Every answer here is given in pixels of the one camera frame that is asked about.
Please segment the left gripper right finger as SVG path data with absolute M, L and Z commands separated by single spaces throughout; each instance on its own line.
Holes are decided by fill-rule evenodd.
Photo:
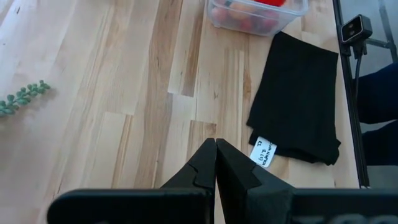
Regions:
M 224 139 L 216 177 L 226 223 L 397 223 L 397 191 L 297 189 Z

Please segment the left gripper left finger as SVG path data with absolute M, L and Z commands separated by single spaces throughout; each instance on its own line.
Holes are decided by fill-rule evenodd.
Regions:
M 76 189 L 49 206 L 47 223 L 213 223 L 217 145 L 206 139 L 158 189 Z

